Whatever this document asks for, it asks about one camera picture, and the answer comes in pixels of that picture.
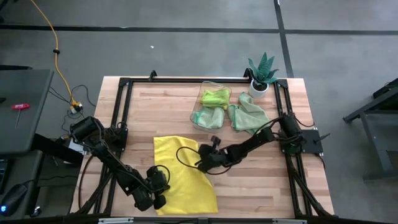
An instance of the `yellow extension cord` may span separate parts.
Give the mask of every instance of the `yellow extension cord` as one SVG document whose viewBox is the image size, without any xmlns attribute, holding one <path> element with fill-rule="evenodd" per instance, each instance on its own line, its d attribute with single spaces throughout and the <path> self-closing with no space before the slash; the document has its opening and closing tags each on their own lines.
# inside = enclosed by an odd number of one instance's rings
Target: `yellow extension cord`
<svg viewBox="0 0 398 224">
<path fill-rule="evenodd" d="M 47 21 L 47 23 L 49 24 L 49 26 L 50 26 L 52 32 L 54 33 L 54 37 L 55 37 L 55 50 L 56 50 L 56 51 L 59 51 L 59 49 L 58 49 L 58 37 L 57 37 L 57 33 L 55 33 L 55 30 L 54 30 L 54 28 L 52 27 L 51 22 L 49 21 L 49 19 L 47 18 L 47 16 L 45 16 L 45 14 L 43 13 L 43 11 L 36 5 L 36 3 L 34 2 L 34 0 L 30 0 L 30 1 L 33 3 L 33 5 L 36 7 L 36 9 L 41 13 L 41 15 L 44 17 L 44 19 L 45 19 L 45 20 Z M 54 52 L 54 53 L 55 53 L 55 68 L 57 69 L 58 74 L 60 74 L 60 76 L 61 76 L 63 82 L 64 82 L 65 85 L 67 86 L 67 89 L 68 89 L 70 98 L 71 98 L 71 100 L 72 100 L 72 105 L 73 105 L 73 106 L 78 105 L 78 103 L 77 103 L 77 102 L 75 101 L 75 99 L 73 98 L 72 92 L 71 92 L 70 89 L 69 89 L 69 85 L 68 85 L 67 80 L 65 79 L 65 77 L 62 75 L 60 69 L 58 68 L 58 53 L 56 53 L 56 52 Z"/>
</svg>

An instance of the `yellow cloth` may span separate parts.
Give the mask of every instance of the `yellow cloth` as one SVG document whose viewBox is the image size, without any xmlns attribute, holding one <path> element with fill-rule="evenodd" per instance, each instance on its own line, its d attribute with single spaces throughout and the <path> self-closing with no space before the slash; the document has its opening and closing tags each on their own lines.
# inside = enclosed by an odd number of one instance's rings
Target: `yellow cloth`
<svg viewBox="0 0 398 224">
<path fill-rule="evenodd" d="M 166 204 L 156 210 L 157 214 L 218 213 L 213 186 L 204 173 L 184 166 L 175 157 L 175 152 L 182 146 L 198 150 L 198 143 L 192 139 L 178 136 L 154 138 L 155 165 L 164 165 L 170 170 L 170 189 L 163 193 Z M 178 158 L 192 166 L 200 159 L 189 149 L 181 149 Z"/>
</svg>

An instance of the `light green towel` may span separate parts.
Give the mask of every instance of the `light green towel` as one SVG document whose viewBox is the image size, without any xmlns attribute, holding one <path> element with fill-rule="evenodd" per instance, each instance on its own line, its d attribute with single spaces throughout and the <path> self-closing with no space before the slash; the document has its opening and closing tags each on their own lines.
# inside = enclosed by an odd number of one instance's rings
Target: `light green towel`
<svg viewBox="0 0 398 224">
<path fill-rule="evenodd" d="M 220 108 L 203 107 L 193 112 L 193 122 L 208 129 L 219 129 L 224 124 L 225 111 Z"/>
<path fill-rule="evenodd" d="M 254 104 L 253 98 L 243 92 L 239 95 L 241 106 L 229 105 L 228 116 L 231 126 L 237 131 L 254 134 L 263 124 L 269 121 L 266 112 Z"/>
<path fill-rule="evenodd" d="M 203 106 L 215 108 L 217 106 L 227 109 L 229 105 L 229 90 L 205 90 L 201 97 Z"/>
</svg>

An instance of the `green leaf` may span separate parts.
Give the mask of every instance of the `green leaf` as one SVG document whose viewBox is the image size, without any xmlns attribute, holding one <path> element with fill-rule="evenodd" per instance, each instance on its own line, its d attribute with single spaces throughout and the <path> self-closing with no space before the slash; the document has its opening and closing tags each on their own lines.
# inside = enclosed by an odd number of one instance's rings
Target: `green leaf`
<svg viewBox="0 0 398 224">
<path fill-rule="evenodd" d="M 259 70 L 254 66 L 253 61 L 249 58 L 249 65 L 253 69 L 254 76 L 258 76 Z"/>
<path fill-rule="evenodd" d="M 263 67 L 261 67 L 261 69 L 259 69 L 260 73 L 265 73 L 265 74 L 269 74 L 269 71 L 271 70 L 272 64 L 274 63 L 274 58 L 275 56 L 272 56 L 265 64 Z"/>
<path fill-rule="evenodd" d="M 276 71 L 278 71 L 279 69 L 275 69 L 269 72 L 268 77 L 267 78 L 272 78 L 275 74 Z"/>
<path fill-rule="evenodd" d="M 262 74 L 261 72 L 259 72 L 258 76 L 257 76 L 258 80 L 260 82 L 266 81 L 267 80 L 267 76 Z"/>
<path fill-rule="evenodd" d="M 259 64 L 259 70 L 266 64 L 267 62 L 267 52 L 264 52 L 264 55 L 262 55 L 260 64 Z"/>
<path fill-rule="evenodd" d="M 271 84 L 271 83 L 276 82 L 277 80 L 278 80 L 277 78 L 273 77 L 273 78 L 267 79 L 267 80 L 265 81 L 265 83 Z"/>
</svg>

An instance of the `butcher block tabletop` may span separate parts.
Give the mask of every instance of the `butcher block tabletop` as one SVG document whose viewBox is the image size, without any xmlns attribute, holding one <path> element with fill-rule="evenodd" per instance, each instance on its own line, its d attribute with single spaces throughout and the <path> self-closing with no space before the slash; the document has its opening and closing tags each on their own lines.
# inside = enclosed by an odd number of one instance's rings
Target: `butcher block tabletop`
<svg viewBox="0 0 398 224">
<path fill-rule="evenodd" d="M 102 122 L 104 127 L 109 127 L 111 124 L 119 79 L 120 77 L 104 77 L 103 79 L 94 116 Z M 288 78 L 287 81 L 293 112 L 303 124 L 312 124 L 313 119 L 304 80 Z M 238 96 L 244 91 L 248 92 L 249 89 L 249 84 L 226 83 L 224 85 L 232 89 L 230 103 L 236 105 L 239 104 Z M 118 121 L 121 120 L 126 90 L 127 88 L 124 88 Z M 146 177 L 146 170 L 154 165 L 154 137 L 182 136 L 194 139 L 199 144 L 210 144 L 210 139 L 214 134 L 195 129 L 190 121 L 190 114 L 195 106 L 199 90 L 200 83 L 134 83 L 127 118 L 129 130 L 127 146 L 121 161 L 137 169 L 141 175 Z M 282 90 L 280 92 L 284 111 L 286 111 L 284 94 Z M 265 97 L 254 101 L 266 111 L 270 119 L 278 117 L 275 90 L 272 85 L 267 90 Z M 279 125 L 274 125 L 273 129 L 278 131 Z M 220 147 L 239 144 L 251 137 L 245 131 L 237 133 L 231 127 L 228 116 L 225 117 L 221 131 L 215 135 L 221 139 Z M 79 181 L 88 158 L 89 156 L 85 156 L 81 165 Z M 333 213 L 322 161 L 312 154 L 303 154 L 302 160 L 308 188 L 326 211 Z M 94 158 L 89 164 L 81 185 L 82 204 L 88 200 L 97 187 L 101 167 L 102 163 L 97 158 Z M 223 169 L 220 167 L 214 169 L 214 172 Z M 169 217 L 294 217 L 285 156 L 281 153 L 278 142 L 270 142 L 253 150 L 247 158 L 233 166 L 225 174 L 206 176 L 214 186 L 219 212 L 169 215 Z M 79 186 L 75 190 L 71 212 L 78 210 L 78 188 Z M 299 187 L 297 189 L 300 208 L 304 213 L 302 193 Z M 104 191 L 101 211 L 104 209 L 107 196 L 108 188 Z M 112 217 L 160 217 L 153 207 L 144 212 L 139 211 L 134 207 L 133 197 L 127 197 L 117 184 L 111 215 Z"/>
</svg>

